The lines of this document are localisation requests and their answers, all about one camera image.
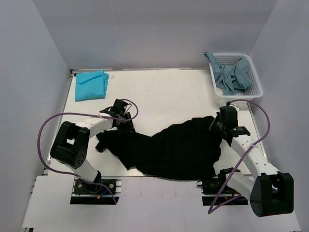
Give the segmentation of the black t-shirt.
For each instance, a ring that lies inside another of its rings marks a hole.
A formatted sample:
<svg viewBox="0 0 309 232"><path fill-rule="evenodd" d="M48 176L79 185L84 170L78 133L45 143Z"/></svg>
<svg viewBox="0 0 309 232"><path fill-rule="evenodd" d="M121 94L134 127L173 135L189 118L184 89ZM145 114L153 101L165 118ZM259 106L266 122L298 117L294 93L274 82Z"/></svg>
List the black t-shirt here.
<svg viewBox="0 0 309 232"><path fill-rule="evenodd" d="M192 118L147 136L137 132L106 130L97 135L96 150L108 149L127 170L146 175L193 181L215 176L221 155L219 135L209 130L213 116Z"/></svg>

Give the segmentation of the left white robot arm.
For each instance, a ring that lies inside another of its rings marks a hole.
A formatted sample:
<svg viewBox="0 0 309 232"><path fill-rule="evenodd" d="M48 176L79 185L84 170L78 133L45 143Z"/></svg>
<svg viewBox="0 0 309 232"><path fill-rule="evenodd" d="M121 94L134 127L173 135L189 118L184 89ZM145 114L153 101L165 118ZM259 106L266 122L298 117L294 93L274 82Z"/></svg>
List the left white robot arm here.
<svg viewBox="0 0 309 232"><path fill-rule="evenodd" d="M102 189L102 181L101 173L86 159L89 140L112 128L121 132L132 131L134 126L131 114L127 112L109 115L104 112L78 123L65 121L61 124L51 148L51 157L85 180L84 186L91 193L98 193Z"/></svg>

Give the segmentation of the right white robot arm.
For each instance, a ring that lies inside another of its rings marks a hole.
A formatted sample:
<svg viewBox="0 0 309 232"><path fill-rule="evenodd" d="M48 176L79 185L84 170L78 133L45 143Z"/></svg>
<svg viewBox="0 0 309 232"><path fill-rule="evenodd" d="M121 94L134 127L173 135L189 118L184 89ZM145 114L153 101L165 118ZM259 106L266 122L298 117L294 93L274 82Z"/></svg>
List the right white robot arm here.
<svg viewBox="0 0 309 232"><path fill-rule="evenodd" d="M294 179L273 166L256 147L251 134L238 125L238 112L228 104L220 107L210 126L240 156L235 167L221 170L218 192L208 213L217 209L215 203L222 192L232 189L244 197L258 217L290 214L294 210Z"/></svg>

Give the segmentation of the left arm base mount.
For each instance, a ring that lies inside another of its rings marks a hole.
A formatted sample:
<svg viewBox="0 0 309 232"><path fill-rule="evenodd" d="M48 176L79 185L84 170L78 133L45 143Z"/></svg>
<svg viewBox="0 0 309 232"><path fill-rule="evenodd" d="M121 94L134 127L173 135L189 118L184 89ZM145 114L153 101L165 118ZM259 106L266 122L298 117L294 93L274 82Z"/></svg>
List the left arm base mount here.
<svg viewBox="0 0 309 232"><path fill-rule="evenodd" d="M121 178L102 178L105 187L90 185L80 179L73 182L71 205L116 205L121 192Z"/></svg>

